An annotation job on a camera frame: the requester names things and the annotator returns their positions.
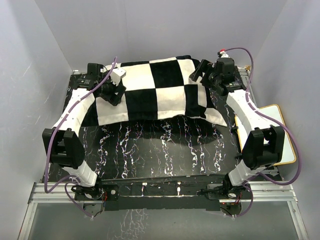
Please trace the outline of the black white checkered pillowcase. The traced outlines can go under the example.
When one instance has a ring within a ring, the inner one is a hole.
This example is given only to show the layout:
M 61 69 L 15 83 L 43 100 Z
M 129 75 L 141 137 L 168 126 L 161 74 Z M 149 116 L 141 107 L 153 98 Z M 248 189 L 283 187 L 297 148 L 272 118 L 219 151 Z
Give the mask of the black white checkered pillowcase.
M 209 89 L 189 79 L 199 64 L 190 55 L 118 63 L 117 67 L 126 72 L 122 78 L 126 90 L 121 102 L 113 106 L 97 96 L 81 125 L 103 126 L 185 116 L 227 126 L 212 103 Z

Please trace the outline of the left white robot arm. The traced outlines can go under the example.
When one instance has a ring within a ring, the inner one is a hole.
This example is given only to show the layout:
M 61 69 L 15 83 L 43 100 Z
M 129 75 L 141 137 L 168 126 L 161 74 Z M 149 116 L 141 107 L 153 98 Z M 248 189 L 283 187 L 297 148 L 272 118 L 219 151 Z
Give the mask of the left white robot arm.
M 44 182 L 48 182 L 49 165 L 54 164 L 68 172 L 75 180 L 72 191 L 98 200 L 103 195 L 101 178 L 87 164 L 85 150 L 79 140 L 79 131 L 88 111 L 97 97 L 115 107 L 121 102 L 126 87 L 122 79 L 126 71 L 113 62 L 110 69 L 98 63 L 88 63 L 86 73 L 75 75 L 73 90 L 67 107 L 52 128 L 43 130 L 42 139 L 46 151 Z

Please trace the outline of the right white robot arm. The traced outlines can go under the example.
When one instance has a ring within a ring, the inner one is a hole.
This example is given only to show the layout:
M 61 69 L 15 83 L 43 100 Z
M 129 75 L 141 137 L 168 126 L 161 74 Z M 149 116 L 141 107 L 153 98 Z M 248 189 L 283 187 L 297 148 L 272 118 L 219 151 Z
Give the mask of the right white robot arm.
M 214 63 L 202 59 L 189 78 L 225 96 L 226 104 L 235 112 L 247 133 L 239 164 L 225 175 L 222 185 L 207 186 L 199 194 L 207 198 L 214 195 L 230 199 L 239 197 L 247 182 L 282 160 L 285 131 L 259 116 L 232 58 L 220 57 Z

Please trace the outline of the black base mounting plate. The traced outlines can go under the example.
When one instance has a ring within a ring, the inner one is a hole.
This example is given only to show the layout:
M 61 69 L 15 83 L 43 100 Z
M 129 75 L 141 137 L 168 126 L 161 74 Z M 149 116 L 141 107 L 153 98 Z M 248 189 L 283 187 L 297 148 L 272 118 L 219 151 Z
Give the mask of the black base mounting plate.
M 102 209 L 109 212 L 133 209 L 220 211 L 221 207 L 225 207 L 228 212 L 238 214 L 241 211 L 239 205 L 252 199 L 253 194 L 247 187 L 239 197 L 231 194 L 229 197 L 213 195 L 207 198 L 199 194 L 207 186 L 221 186 L 223 179 L 221 174 L 104 179 L 101 180 L 103 194 L 100 199 L 74 194 L 79 201 L 99 201 Z

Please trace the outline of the aluminium frame rail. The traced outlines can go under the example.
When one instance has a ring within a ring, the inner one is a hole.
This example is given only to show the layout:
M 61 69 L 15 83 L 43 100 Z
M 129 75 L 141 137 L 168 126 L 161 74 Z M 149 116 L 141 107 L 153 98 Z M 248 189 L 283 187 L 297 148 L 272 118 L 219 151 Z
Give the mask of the aluminium frame rail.
M 239 200 L 197 195 L 202 182 L 110 182 L 90 199 L 33 186 L 21 240 L 306 240 L 293 187 L 256 181 Z

